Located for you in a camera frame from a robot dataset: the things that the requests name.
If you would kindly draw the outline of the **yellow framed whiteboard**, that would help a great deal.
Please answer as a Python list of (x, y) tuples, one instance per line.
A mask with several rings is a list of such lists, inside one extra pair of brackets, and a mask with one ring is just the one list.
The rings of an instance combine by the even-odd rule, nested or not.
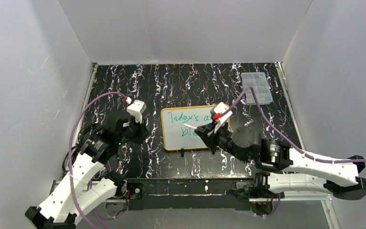
[(161, 110), (163, 146), (167, 151), (207, 149), (194, 130), (183, 123), (198, 127), (211, 123), (214, 105), (164, 108)]

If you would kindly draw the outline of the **green whiteboard marker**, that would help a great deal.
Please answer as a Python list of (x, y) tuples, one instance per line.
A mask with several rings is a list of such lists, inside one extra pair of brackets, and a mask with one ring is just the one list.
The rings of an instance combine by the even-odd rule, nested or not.
[(190, 129), (192, 129), (192, 130), (196, 130), (197, 129), (197, 127), (192, 126), (192, 125), (189, 125), (189, 124), (186, 124), (186, 123), (183, 123), (183, 125), (186, 126), (186, 127), (188, 127), (188, 128), (190, 128)]

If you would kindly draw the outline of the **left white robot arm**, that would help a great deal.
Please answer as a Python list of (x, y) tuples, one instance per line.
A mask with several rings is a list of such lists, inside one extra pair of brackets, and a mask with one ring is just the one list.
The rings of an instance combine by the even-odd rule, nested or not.
[(104, 200), (115, 196), (124, 178), (116, 172), (104, 175), (84, 192), (92, 178), (118, 153), (124, 143), (141, 144), (148, 134), (142, 115), (131, 115), (110, 125), (94, 125), (81, 152), (72, 160), (69, 172), (53, 192), (37, 207), (29, 207), (25, 217), (37, 229), (74, 229), (81, 219)]

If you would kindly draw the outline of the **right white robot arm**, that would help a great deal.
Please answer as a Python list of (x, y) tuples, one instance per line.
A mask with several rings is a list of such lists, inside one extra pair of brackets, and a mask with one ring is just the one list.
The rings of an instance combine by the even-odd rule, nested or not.
[(246, 126), (231, 132), (227, 125), (206, 124), (193, 131), (212, 152), (219, 148), (244, 163), (254, 161), (259, 171), (252, 184), (237, 188), (239, 198), (282, 198), (287, 191), (327, 193), (343, 200), (366, 196), (360, 156), (336, 164), (333, 158), (299, 153), (285, 141), (263, 138)]

